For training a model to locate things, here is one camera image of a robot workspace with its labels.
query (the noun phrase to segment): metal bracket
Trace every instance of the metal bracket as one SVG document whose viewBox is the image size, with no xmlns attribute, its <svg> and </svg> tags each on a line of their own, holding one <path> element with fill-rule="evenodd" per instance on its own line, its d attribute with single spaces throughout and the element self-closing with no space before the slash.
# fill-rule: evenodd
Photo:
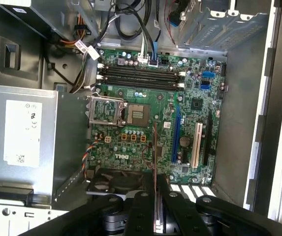
<svg viewBox="0 0 282 236">
<path fill-rule="evenodd" d="M 125 121 L 122 120 L 121 115 L 122 115 L 122 110 L 125 107 L 127 107 L 127 103 L 124 102 L 123 99 L 114 98 L 114 97 L 104 97 L 104 96 L 99 96 L 98 94 L 98 96 L 88 96 L 88 101 L 89 102 L 86 106 L 88 108 L 88 111 L 85 112 L 85 114 L 87 115 L 91 124 L 105 124 L 105 125 L 117 125 L 117 126 L 125 125 Z M 96 120 L 94 118 L 95 107 L 97 102 L 104 102 L 106 104 L 109 104 L 110 102 L 114 102 L 115 114 L 112 121 L 108 122 L 106 120 Z"/>
</svg>

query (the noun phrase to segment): screw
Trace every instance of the screw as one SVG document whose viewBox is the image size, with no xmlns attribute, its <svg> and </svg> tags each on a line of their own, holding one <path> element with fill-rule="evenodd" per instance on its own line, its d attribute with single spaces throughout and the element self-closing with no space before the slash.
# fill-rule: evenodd
<svg viewBox="0 0 282 236">
<path fill-rule="evenodd" d="M 174 198 L 174 197 L 177 197 L 178 194 L 177 194 L 177 193 L 174 193 L 174 192 L 171 192 L 171 193 L 169 194 L 169 196 Z"/>
<path fill-rule="evenodd" d="M 212 200 L 211 199 L 209 199 L 209 198 L 203 198 L 202 199 L 205 203 L 210 203 Z"/>
</svg>

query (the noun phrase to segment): sata port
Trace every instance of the sata port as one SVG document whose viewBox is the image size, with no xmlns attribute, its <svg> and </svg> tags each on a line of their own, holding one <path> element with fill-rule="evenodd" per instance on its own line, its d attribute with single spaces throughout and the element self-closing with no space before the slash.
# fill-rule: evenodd
<svg viewBox="0 0 282 236">
<path fill-rule="evenodd" d="M 202 73 L 202 77 L 204 77 L 204 78 L 214 78 L 215 77 L 215 73 L 211 72 L 211 71 L 204 71 Z"/>
<path fill-rule="evenodd" d="M 211 86 L 209 86 L 209 85 L 200 85 L 201 90 L 209 90 L 210 88 L 211 88 Z"/>
</svg>

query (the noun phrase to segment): sticker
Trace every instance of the sticker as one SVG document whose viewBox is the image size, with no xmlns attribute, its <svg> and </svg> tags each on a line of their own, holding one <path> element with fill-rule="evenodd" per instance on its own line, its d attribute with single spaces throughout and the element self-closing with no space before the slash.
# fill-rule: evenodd
<svg viewBox="0 0 282 236">
<path fill-rule="evenodd" d="M 170 129 L 171 127 L 171 122 L 164 122 L 164 128 Z"/>
<path fill-rule="evenodd" d="M 4 161 L 8 165 L 38 167 L 42 103 L 6 101 Z"/>
<path fill-rule="evenodd" d="M 16 12 L 18 12 L 18 13 L 25 13 L 25 14 L 27 14 L 27 11 L 25 11 L 24 9 L 20 9 L 20 8 L 15 8 L 15 7 L 13 7 L 13 10 L 16 11 Z"/>
<path fill-rule="evenodd" d="M 81 41 L 81 40 L 77 40 L 77 42 L 74 44 L 78 50 L 80 50 L 83 54 L 85 54 L 87 52 L 87 47 L 86 45 Z"/>
<path fill-rule="evenodd" d="M 155 28 L 158 28 L 160 30 L 160 27 L 159 27 L 159 23 L 157 20 L 154 20 L 154 27 Z"/>
<path fill-rule="evenodd" d="M 97 60 L 100 57 L 99 53 L 92 45 L 87 48 L 87 52 L 93 60 Z"/>
</svg>

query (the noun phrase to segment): chip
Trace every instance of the chip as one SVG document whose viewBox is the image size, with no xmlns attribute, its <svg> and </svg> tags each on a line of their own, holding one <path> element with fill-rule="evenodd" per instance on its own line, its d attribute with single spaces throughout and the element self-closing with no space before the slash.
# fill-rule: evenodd
<svg viewBox="0 0 282 236">
<path fill-rule="evenodd" d="M 182 173 L 188 173 L 189 167 L 188 166 L 183 166 L 182 167 Z"/>
<path fill-rule="evenodd" d="M 202 105 L 203 105 L 203 99 L 193 98 L 191 100 L 191 110 L 201 111 L 202 110 Z"/>
</svg>

